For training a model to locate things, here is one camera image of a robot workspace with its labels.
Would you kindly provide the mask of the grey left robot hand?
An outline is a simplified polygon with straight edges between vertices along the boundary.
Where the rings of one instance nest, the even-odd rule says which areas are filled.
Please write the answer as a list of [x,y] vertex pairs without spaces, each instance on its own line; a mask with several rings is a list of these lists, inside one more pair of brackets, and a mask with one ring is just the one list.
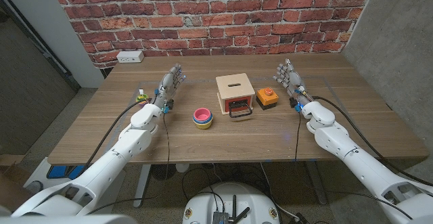
[[160,81],[157,87],[158,92],[152,102],[153,105],[163,108],[170,99],[174,98],[176,90],[185,78],[181,65],[175,64]]

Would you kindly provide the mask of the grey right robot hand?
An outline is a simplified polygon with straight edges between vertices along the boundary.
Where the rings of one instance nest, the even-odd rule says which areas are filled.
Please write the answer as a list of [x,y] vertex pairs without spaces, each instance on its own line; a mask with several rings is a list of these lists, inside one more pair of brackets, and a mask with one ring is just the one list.
[[300,75],[295,71],[289,58],[285,64],[277,67],[276,75],[273,79],[281,84],[290,96],[290,106],[300,111],[305,105],[312,102],[312,97],[306,89],[306,85]]

